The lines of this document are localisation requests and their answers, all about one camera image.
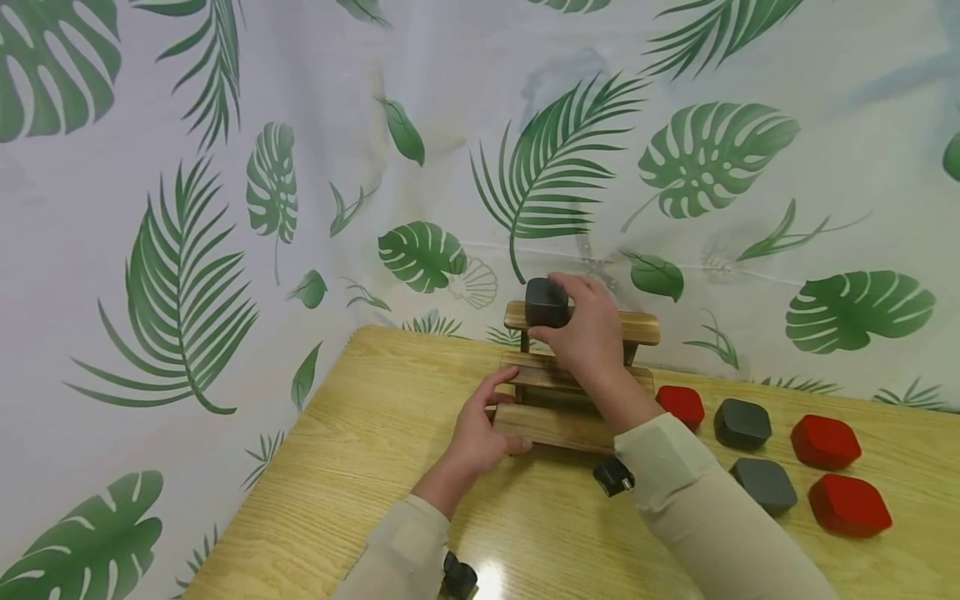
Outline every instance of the wooden stand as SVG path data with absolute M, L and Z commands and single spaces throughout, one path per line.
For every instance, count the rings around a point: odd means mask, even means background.
M 584 394 L 583 388 L 553 356 L 530 353 L 529 328 L 522 301 L 507 304 L 503 324 L 520 332 L 520 352 L 504 352 L 501 367 L 517 366 L 514 378 L 517 404 L 502 404 L 496 409 L 493 427 L 505 433 L 530 438 L 537 444 L 549 444 L 596 454 L 613 454 L 613 438 L 600 415 Z M 623 364 L 637 382 L 651 394 L 653 374 L 634 367 L 639 345 L 660 343 L 660 324 L 653 315 L 620 313 L 623 323 Z

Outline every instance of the left hand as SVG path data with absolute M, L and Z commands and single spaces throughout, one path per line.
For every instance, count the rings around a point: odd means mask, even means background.
M 484 410 L 488 406 L 514 401 L 513 396 L 500 394 L 493 389 L 516 377 L 518 371 L 517 367 L 505 367 L 487 375 L 467 398 L 457 417 L 453 439 L 444 454 L 447 460 L 479 476 L 494 469 L 507 455 L 522 454 L 532 447 L 527 438 L 493 429 Z

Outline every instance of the dark gray block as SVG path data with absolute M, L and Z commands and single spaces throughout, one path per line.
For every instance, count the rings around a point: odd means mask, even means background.
M 531 327 L 563 327 L 570 321 L 569 296 L 550 279 L 534 277 L 527 281 L 524 316 Z
M 770 516 L 780 516 L 797 504 L 797 492 L 778 463 L 759 458 L 741 458 L 730 475 Z
M 770 438 L 770 415 L 759 404 L 727 398 L 713 416 L 713 433 L 725 446 L 756 450 Z

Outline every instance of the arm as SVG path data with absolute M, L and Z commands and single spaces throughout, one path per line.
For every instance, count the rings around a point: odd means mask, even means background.
M 367 548 L 333 593 L 333 600 L 435 598 L 444 580 L 448 531 L 460 501 L 481 474 L 529 440 L 494 431 L 486 407 L 513 398 L 493 389 L 516 368 L 487 375 L 464 404 L 444 455 L 367 536 Z
M 533 327 L 596 404 L 634 474 L 634 505 L 706 598 L 837 598 L 823 573 L 622 367 L 622 331 L 603 287 L 553 274 L 576 302 L 561 329 Z

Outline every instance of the red block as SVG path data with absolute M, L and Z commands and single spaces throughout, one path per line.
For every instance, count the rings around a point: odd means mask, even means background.
M 696 431 L 704 419 L 704 403 L 696 390 L 675 385 L 660 386 L 657 402 L 663 410 L 689 427 L 690 431 Z
M 790 433 L 793 451 L 801 462 L 816 468 L 837 470 L 860 457 L 856 434 L 841 420 L 806 415 Z
M 808 495 L 824 529 L 852 538 L 871 538 L 894 524 L 880 492 L 862 479 L 827 473 Z

